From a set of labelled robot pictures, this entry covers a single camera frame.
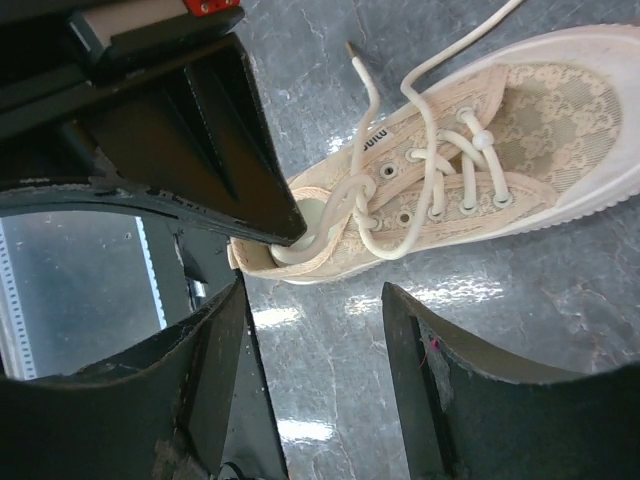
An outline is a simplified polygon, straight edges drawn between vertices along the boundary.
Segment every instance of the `lace fabric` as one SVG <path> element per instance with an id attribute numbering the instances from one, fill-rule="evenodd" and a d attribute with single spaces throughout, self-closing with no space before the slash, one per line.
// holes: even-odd
<path id="1" fill-rule="evenodd" d="M 478 173 L 479 209 L 474 215 L 465 217 L 459 212 L 456 203 L 463 195 L 461 175 L 446 176 L 447 204 L 450 208 L 440 222 L 425 219 L 414 251 L 439 244 L 462 242 L 466 238 L 491 232 L 549 208 L 559 194 L 571 188 L 605 158 L 618 138 L 622 122 L 621 106 L 615 91 L 605 79 L 576 66 L 531 64 L 501 69 L 504 91 L 500 86 L 493 92 L 472 90 L 471 94 L 477 98 L 482 95 L 493 98 L 490 105 L 477 103 L 480 106 L 478 113 L 486 119 L 486 128 L 494 134 L 495 149 L 507 172 L 507 182 L 514 195 L 513 205 L 498 211 L 491 202 L 490 180 L 482 179 L 487 174 Z M 481 72 L 481 75 L 496 78 L 495 72 Z M 465 78 L 460 84 L 468 81 L 469 78 Z M 471 84 L 489 88 L 484 82 Z M 469 92 L 460 97 L 458 85 L 433 98 L 434 105 L 449 103 L 448 110 L 444 109 L 440 114 L 444 114 L 445 110 L 450 112 L 457 109 L 458 105 L 451 100 L 452 92 L 456 92 L 453 97 L 468 105 Z M 564 106 L 556 108 L 557 104 L 552 99 L 560 97 L 560 104 Z M 438 120 L 440 124 L 447 121 L 446 117 Z M 415 166 L 406 161 L 405 152 L 411 145 L 415 145 L 415 139 L 421 138 L 420 125 L 419 116 L 413 113 L 396 123 L 385 125 L 385 128 L 394 132 L 394 140 L 386 144 L 375 157 L 366 159 L 366 171 L 375 174 L 384 163 L 395 162 L 402 172 L 398 177 L 408 175 L 408 169 Z M 403 136 L 402 132 L 412 133 Z M 467 138 L 470 137 L 470 132 L 462 133 Z M 445 152 L 443 147 L 439 150 L 440 153 Z M 447 155 L 454 165 L 458 161 L 455 157 L 458 153 L 459 151 L 454 150 L 451 156 Z M 342 172 L 343 177 L 348 175 L 348 151 L 340 152 L 329 160 L 331 162 L 321 162 L 296 178 L 292 183 L 296 198 L 308 195 L 308 189 L 313 186 L 314 195 L 326 200 L 332 186 L 341 180 L 339 174 L 330 179 L 329 171 Z M 520 175 L 514 179 L 510 172 Z M 386 245 L 386 248 L 394 248 L 401 240 L 406 229 L 398 225 L 397 213 L 415 209 L 416 190 L 419 190 L 420 185 L 421 181 L 414 180 L 411 185 L 394 192 L 389 200 L 371 210 L 371 215 L 382 222 L 381 230 L 372 232 L 372 235 Z M 388 186 L 379 187 L 379 192 L 385 193 L 386 188 Z M 242 254 L 240 248 L 245 249 L 243 258 L 238 258 L 243 270 L 276 279 L 295 277 L 301 281 L 314 281 L 378 260 L 362 245 L 353 219 L 345 221 L 340 231 L 339 241 L 334 238 L 318 258 L 282 268 L 275 265 L 268 248 L 263 245 L 234 240 L 232 248 L 238 254 Z"/>

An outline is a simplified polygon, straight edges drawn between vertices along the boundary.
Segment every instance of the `black panel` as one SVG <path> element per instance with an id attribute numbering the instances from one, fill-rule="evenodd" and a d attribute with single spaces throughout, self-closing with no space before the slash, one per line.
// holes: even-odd
<path id="1" fill-rule="evenodd" d="M 640 478 L 638 364 L 590 376 L 542 365 L 390 284 L 383 315 L 412 479 Z"/>

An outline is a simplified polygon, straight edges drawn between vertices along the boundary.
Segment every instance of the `sneaker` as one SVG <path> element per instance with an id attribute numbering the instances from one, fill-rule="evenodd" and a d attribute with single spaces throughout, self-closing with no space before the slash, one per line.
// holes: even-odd
<path id="1" fill-rule="evenodd" d="M 411 103 L 369 130 L 377 92 L 353 64 L 372 105 L 355 141 L 290 182 L 307 235 L 289 248 L 234 239 L 233 267 L 334 281 L 411 252 L 558 225 L 640 191 L 640 28 L 535 37 L 422 95 L 410 88 L 419 67 L 402 84 Z"/>

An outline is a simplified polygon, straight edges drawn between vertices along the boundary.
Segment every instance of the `white rubber sole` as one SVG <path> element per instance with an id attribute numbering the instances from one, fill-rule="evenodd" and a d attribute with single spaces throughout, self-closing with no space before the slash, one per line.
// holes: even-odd
<path id="1" fill-rule="evenodd" d="M 539 41 L 541 43 L 544 43 L 544 42 L 548 42 L 554 37 L 571 38 L 572 36 L 583 37 L 585 35 L 605 36 L 620 42 L 628 41 L 629 47 L 633 47 L 640 50 L 640 28 L 639 27 L 630 26 L 630 25 L 597 25 L 597 26 L 578 27 L 578 28 L 571 29 L 569 31 L 554 32 L 554 33 L 542 35 L 540 37 L 537 37 L 536 39 L 520 42 L 519 44 L 506 47 L 502 50 L 499 50 L 483 59 L 480 59 L 468 65 L 467 67 L 461 69 L 459 72 L 453 74 L 452 76 L 434 85 L 432 88 L 434 90 L 438 89 L 438 87 L 440 87 L 447 81 L 451 81 L 452 78 L 459 77 L 462 75 L 468 75 L 470 72 L 473 71 L 474 66 L 476 66 L 478 69 L 484 68 L 484 66 L 486 66 L 488 62 L 491 62 L 492 58 L 500 57 L 500 55 L 503 52 L 517 51 L 520 45 L 525 45 L 532 41 L 533 42 Z M 399 110 L 394 112 L 392 115 L 390 115 L 387 119 L 385 119 L 384 122 L 381 122 L 379 126 L 395 124 L 415 113 L 416 113 L 416 110 L 415 110 L 415 107 L 413 107 L 413 105 L 411 104 L 405 105 L 404 107 L 400 108 Z M 531 217 L 519 220 L 515 223 L 511 223 L 500 230 L 488 232 L 486 234 L 478 235 L 478 236 L 467 238 L 467 239 L 462 239 L 460 241 L 436 244 L 428 249 L 423 249 L 420 251 L 431 250 L 431 249 L 450 246 L 450 245 L 459 245 L 459 244 L 472 243 L 472 242 L 478 242 L 483 240 L 490 240 L 493 238 L 499 238 L 499 237 L 504 237 L 508 235 L 517 235 L 521 233 L 540 230 L 543 228 L 553 227 L 556 225 L 561 225 L 564 223 L 568 223 L 572 220 L 577 220 L 582 217 L 592 215 L 596 212 L 603 211 L 606 208 L 613 207 L 614 205 L 620 202 L 623 202 L 639 193 L 640 193 L 640 162 L 638 162 L 637 165 L 634 165 L 631 168 L 625 170 L 624 173 L 618 176 L 617 178 L 611 181 L 608 181 L 606 184 L 590 191 L 587 195 L 583 195 L 578 200 L 571 202 L 567 205 L 563 205 L 561 207 L 557 207 L 557 206 L 551 207 L 547 210 L 544 210 L 543 212 L 532 215 Z M 335 281 L 344 280 L 346 278 L 355 276 L 383 262 L 384 260 L 374 260 L 368 264 L 364 264 L 358 267 L 357 269 L 345 272 L 344 274 L 338 275 L 336 277 L 320 279 L 317 281 L 301 282 L 301 281 L 289 280 L 289 279 L 286 279 L 284 281 L 295 284 L 295 285 L 313 285 L 317 283 L 335 282 Z"/>

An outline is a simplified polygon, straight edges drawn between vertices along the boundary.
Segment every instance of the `floor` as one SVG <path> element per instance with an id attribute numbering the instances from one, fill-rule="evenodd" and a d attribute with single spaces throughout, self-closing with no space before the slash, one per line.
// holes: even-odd
<path id="1" fill-rule="evenodd" d="M 503 0 L 243 4 L 237 32 L 289 176 L 348 142 L 367 108 L 346 40 L 365 52 L 389 114 L 404 103 L 404 74 Z M 529 0 L 418 85 L 520 39 L 639 15 L 637 0 Z M 336 284 L 249 279 L 291 478 L 408 477 L 382 330 L 385 281 L 483 338 L 555 366 L 594 372 L 640 358 L 639 214 L 636 198 L 569 225 L 414 254 Z"/>

